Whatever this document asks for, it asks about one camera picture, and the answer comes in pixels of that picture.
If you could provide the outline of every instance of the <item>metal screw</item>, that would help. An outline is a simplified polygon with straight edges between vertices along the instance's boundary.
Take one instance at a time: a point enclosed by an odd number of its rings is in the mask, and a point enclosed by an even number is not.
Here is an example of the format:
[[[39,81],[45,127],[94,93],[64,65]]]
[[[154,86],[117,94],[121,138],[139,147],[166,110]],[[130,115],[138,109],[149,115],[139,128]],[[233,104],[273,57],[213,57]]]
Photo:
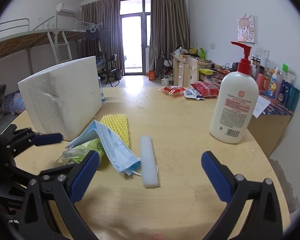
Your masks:
[[[34,184],[36,184],[36,180],[35,179],[31,179],[30,181],[29,181],[29,184],[30,184],[30,186],[33,186]]]
[[[266,178],[265,183],[268,184],[268,185],[271,185],[272,184],[272,179]]]
[[[46,174],[46,175],[43,175],[42,178],[43,178],[44,180],[49,180],[49,179],[50,179],[50,176]]]
[[[242,174],[237,174],[237,175],[235,176],[235,179],[236,179],[237,181],[243,181],[243,180],[244,180],[244,176],[243,176]]]
[[[60,182],[62,182],[62,181],[64,181],[65,179],[66,179],[66,175],[64,175],[64,174],[61,174],[61,175],[59,175],[58,176],[58,180],[60,181]]]

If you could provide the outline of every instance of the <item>brown curtain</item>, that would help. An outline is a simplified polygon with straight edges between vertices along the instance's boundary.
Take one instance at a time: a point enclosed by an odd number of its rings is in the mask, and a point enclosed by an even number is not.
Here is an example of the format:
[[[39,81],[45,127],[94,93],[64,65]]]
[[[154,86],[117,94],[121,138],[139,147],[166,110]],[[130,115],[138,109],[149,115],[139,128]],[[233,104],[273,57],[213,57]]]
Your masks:
[[[82,6],[81,20],[90,23],[103,23],[103,28],[108,30],[110,35],[110,47],[106,52],[107,57],[117,54],[117,61],[114,67],[122,70],[122,30],[120,21],[120,1],[119,0],[100,0]],[[89,56],[102,56],[99,50],[99,40],[95,41],[82,41],[82,55]]]
[[[149,61],[154,69],[161,52],[169,58],[177,46],[190,48],[185,0],[151,0],[151,38]]]

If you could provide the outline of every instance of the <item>glass door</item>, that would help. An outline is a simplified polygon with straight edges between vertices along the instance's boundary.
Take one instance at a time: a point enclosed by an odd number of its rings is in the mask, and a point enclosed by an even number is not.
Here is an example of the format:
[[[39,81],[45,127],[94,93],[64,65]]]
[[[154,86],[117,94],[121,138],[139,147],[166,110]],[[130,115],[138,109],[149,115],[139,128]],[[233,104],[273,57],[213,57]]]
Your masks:
[[[149,65],[150,0],[122,0],[120,14],[124,74],[145,74]]]
[[[144,73],[141,16],[122,18],[124,72]]]

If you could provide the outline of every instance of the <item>red bottle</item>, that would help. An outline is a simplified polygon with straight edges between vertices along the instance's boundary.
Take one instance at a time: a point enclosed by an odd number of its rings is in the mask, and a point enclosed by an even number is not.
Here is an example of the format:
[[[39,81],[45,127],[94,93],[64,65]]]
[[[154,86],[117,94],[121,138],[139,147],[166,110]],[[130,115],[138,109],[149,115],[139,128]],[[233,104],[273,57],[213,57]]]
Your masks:
[[[265,72],[265,68],[263,66],[260,66],[259,74],[256,80],[259,90],[262,90],[263,82],[265,81],[264,72]]]

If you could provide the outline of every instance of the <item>wooden cabinet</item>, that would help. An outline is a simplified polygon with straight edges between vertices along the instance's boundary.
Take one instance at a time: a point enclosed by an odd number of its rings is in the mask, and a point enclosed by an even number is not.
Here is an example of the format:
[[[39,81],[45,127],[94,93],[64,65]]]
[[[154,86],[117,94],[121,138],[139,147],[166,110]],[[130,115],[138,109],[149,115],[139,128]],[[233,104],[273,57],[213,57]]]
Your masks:
[[[184,61],[183,57],[173,55],[173,75],[175,86],[191,87],[199,80],[199,61],[191,57]]]

